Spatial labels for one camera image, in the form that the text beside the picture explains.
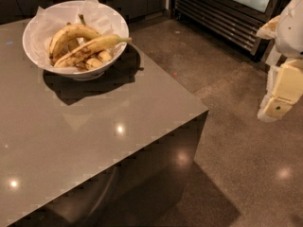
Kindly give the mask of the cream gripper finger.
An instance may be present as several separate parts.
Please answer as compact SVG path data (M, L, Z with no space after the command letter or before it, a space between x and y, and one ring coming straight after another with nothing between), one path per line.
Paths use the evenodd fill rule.
M274 122L281 119L303 96L303 61L286 61L268 72L267 94L261 101L258 119Z
M280 16L276 16L267 22L265 25L260 27L257 31L257 36L261 39L271 40L276 36L276 26Z

